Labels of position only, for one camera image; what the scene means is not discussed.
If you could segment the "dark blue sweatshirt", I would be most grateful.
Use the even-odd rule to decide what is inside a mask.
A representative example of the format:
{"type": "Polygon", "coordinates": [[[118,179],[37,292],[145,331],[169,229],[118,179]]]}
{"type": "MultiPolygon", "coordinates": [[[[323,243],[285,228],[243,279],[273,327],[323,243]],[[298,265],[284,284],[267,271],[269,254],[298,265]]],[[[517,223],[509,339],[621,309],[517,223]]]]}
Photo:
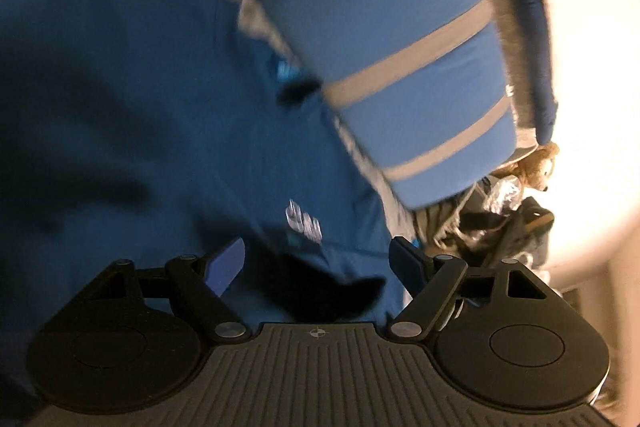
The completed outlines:
{"type": "Polygon", "coordinates": [[[1,373],[118,258],[262,242],[224,302],[262,322],[384,325],[404,290],[378,192],[318,93],[229,0],[1,0],[1,373]]]}

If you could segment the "brown teddy bear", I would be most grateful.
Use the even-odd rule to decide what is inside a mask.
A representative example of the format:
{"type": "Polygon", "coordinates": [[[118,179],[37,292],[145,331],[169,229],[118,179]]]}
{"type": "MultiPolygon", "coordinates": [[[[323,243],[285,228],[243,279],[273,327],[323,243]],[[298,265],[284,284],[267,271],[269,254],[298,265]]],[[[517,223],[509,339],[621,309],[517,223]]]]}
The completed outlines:
{"type": "Polygon", "coordinates": [[[553,142],[539,145],[526,157],[495,171],[496,176],[515,176],[524,187],[538,192],[548,190],[560,148],[553,142]]]}

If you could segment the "right blue striped pillow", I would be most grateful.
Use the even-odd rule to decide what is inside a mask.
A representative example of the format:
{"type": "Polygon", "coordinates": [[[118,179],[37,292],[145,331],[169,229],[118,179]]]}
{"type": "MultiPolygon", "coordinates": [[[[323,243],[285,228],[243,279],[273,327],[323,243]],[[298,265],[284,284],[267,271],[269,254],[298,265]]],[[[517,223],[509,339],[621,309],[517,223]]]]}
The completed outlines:
{"type": "Polygon", "coordinates": [[[514,152],[491,0],[259,0],[402,205],[457,194],[514,152]]]}

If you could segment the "folded navy garment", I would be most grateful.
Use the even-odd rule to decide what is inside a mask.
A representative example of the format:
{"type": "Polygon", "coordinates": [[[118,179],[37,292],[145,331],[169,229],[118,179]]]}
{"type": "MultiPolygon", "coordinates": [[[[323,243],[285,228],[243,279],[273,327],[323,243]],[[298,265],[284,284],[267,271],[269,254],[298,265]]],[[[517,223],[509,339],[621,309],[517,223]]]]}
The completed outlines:
{"type": "Polygon", "coordinates": [[[550,30],[544,0],[514,0],[515,15],[525,38],[527,77],[534,106],[534,125],[539,145],[546,145],[558,113],[552,86],[550,30]]]}

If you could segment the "grey floral cushion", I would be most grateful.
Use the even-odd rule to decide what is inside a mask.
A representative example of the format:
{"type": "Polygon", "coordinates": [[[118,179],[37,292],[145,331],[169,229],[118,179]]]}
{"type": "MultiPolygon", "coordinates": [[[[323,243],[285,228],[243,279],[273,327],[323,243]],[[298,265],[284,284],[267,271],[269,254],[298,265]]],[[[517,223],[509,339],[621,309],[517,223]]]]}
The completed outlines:
{"type": "Polygon", "coordinates": [[[516,147],[506,161],[511,164],[526,157],[538,146],[534,103],[527,72],[525,37],[516,17],[515,0],[491,0],[491,2],[494,6],[495,21],[504,64],[506,64],[506,82],[516,131],[516,147]]]}

